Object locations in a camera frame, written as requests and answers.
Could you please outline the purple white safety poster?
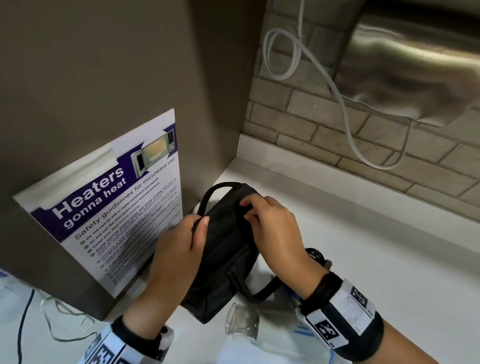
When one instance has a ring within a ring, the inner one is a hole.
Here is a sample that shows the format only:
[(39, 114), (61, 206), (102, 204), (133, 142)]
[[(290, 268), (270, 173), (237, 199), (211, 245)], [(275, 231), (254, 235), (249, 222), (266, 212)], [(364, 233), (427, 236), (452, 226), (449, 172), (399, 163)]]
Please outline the purple white safety poster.
[(175, 110), (13, 196), (113, 298), (183, 218)]

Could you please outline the black fabric bag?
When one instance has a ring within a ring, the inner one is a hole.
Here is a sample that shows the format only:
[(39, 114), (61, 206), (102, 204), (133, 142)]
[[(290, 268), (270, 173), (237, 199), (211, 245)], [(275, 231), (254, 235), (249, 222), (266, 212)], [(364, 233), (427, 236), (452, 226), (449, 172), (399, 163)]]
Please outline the black fabric bag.
[(237, 293), (249, 303), (259, 304), (282, 285), (274, 277), (253, 294), (246, 284), (259, 251), (244, 218), (252, 207), (243, 207), (240, 201), (256, 193), (245, 183), (222, 182), (213, 185), (201, 199), (197, 213), (209, 217), (206, 242), (197, 275), (180, 304), (201, 324), (209, 323)]

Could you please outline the person's left hand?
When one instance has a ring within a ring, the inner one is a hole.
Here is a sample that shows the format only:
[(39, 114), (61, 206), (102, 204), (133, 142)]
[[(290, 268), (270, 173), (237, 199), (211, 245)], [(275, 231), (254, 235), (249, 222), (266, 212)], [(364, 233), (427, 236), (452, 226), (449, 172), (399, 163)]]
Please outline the person's left hand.
[(203, 248), (192, 248), (197, 221), (188, 215), (159, 236), (148, 278), (148, 295), (160, 295), (181, 304), (199, 271)]

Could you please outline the brown cabinet panel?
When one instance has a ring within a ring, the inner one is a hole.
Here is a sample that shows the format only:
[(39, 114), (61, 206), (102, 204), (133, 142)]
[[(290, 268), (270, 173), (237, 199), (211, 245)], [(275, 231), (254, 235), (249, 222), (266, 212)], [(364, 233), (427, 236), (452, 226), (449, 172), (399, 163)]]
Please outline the brown cabinet panel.
[(267, 0), (0, 0), (0, 269), (93, 316), (120, 300), (15, 202), (174, 109), (183, 213), (235, 159)]

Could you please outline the person's right forearm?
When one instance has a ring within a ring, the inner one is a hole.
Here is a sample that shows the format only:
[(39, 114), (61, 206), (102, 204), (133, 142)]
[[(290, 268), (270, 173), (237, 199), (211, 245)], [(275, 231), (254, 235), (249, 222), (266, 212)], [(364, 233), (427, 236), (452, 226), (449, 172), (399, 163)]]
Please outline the person's right forearm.
[(375, 354), (352, 364), (439, 364), (385, 320), (383, 328), (383, 339)]

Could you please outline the person's left forearm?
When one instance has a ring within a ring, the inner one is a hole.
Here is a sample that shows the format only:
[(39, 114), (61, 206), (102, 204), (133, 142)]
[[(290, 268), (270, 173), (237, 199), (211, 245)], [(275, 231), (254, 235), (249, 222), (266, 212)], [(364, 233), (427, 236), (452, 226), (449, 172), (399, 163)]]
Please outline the person's left forearm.
[(160, 295), (141, 294), (123, 314), (122, 322), (135, 335), (155, 339), (167, 320), (177, 308), (178, 303)]

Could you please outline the stainless steel appliance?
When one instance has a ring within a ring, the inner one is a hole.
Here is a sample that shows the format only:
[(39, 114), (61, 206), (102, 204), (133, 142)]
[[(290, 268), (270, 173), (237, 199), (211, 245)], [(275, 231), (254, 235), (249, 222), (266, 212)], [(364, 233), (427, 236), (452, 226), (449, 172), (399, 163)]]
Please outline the stainless steel appliance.
[(364, 0), (333, 81), (383, 115), (452, 123), (480, 103), (480, 0)]

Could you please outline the person's right hand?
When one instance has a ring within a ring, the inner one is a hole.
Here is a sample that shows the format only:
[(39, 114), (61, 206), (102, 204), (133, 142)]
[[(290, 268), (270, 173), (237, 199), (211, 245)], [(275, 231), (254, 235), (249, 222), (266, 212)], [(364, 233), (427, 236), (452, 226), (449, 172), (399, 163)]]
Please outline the person's right hand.
[(266, 236), (263, 240), (254, 239), (255, 244), (273, 273), (306, 300), (327, 270), (306, 252), (295, 215), (275, 198), (266, 198), (271, 204), (271, 220)]

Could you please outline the black marker wristband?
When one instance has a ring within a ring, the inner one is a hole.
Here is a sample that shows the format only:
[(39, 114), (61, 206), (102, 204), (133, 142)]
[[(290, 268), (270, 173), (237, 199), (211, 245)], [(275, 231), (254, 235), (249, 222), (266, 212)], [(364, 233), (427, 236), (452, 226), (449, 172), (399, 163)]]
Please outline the black marker wristband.
[(168, 325), (156, 338), (142, 338), (119, 316), (96, 336), (78, 364), (162, 364), (174, 338), (175, 332)]
[(373, 357), (384, 337), (384, 322), (372, 301), (349, 280), (333, 272), (321, 279), (306, 300), (300, 300), (296, 316), (315, 337), (352, 362)]

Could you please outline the white plastic sheet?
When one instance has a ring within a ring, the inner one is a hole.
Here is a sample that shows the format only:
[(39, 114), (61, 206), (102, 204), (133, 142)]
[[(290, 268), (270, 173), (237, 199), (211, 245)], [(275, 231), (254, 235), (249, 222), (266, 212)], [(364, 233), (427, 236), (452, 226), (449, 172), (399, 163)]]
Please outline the white plastic sheet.
[(20, 320), (35, 288), (0, 269), (0, 326)]

